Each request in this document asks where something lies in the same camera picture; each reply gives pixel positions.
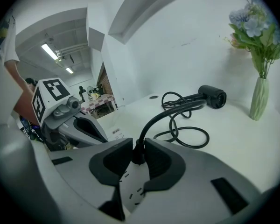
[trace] blue flower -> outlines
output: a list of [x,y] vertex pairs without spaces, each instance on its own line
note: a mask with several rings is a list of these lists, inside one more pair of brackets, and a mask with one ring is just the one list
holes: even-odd
[[249,20],[249,11],[246,9],[240,9],[238,11],[232,11],[229,14],[229,20],[232,24],[241,28],[241,23]]
[[280,28],[276,28],[273,34],[273,44],[278,45],[280,43]]
[[275,18],[275,16],[272,14],[271,11],[267,12],[266,23],[269,25],[271,25],[272,23],[278,24],[277,19]]
[[268,29],[270,27],[271,23],[269,23],[267,20],[266,21],[259,21],[258,27],[262,31],[263,29]]
[[249,21],[244,23],[244,28],[246,29],[247,35],[249,37],[260,36],[261,28],[258,26],[258,22],[255,18],[250,18]]
[[266,3],[263,0],[251,0],[251,3],[257,4],[261,7],[267,7]]
[[245,10],[250,10],[251,8],[253,7],[253,4],[252,3],[247,3],[246,5],[245,5]]

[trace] flower vase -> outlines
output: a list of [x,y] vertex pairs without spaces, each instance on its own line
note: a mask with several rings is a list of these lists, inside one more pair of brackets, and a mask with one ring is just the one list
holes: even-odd
[[269,98],[269,81],[258,77],[250,108],[250,118],[259,120],[266,109]]

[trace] black rubber pad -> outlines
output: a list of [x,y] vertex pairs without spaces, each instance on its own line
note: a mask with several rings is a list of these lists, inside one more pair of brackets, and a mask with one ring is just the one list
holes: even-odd
[[69,161],[72,161],[72,158],[70,158],[70,157],[63,157],[63,158],[60,158],[60,159],[53,159],[52,163],[54,165],[58,165],[58,164],[62,164],[62,163],[69,162]]
[[225,178],[211,180],[232,214],[236,214],[248,205],[246,200],[232,187]]

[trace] ceiling light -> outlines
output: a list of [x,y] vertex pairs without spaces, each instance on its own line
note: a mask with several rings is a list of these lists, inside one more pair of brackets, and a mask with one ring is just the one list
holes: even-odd
[[55,55],[55,53],[50,49],[50,47],[47,45],[47,43],[42,45],[42,48],[54,59],[58,59],[58,57]]
[[67,70],[70,74],[73,73],[72,70],[71,70],[70,68],[66,68],[66,70]]

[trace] table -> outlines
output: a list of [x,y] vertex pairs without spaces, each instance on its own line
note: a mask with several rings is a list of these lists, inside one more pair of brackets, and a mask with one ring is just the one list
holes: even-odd
[[[159,97],[149,99],[152,95]],[[163,111],[162,95],[152,95],[98,119],[109,140],[112,139],[111,130],[120,128],[133,138],[135,145],[144,125]],[[221,159],[264,192],[280,182],[280,115],[274,107],[268,106],[261,120],[254,121],[248,117],[249,107],[250,104],[227,100],[221,109],[206,106],[193,111],[190,119],[178,116],[175,120],[178,127],[195,126],[206,130],[210,142],[200,150]],[[168,124],[169,118],[160,120],[150,128],[146,137],[153,138],[168,130]],[[192,145],[205,141],[204,135],[194,130],[180,131],[179,139]]]
[[115,99],[113,95],[110,94],[103,94],[101,97],[99,97],[96,100],[92,101],[85,101],[81,104],[82,111],[90,112],[91,110],[98,108],[99,106],[103,104],[107,104],[110,112],[112,111],[109,105],[109,102],[111,102],[113,109],[116,110],[115,106]]

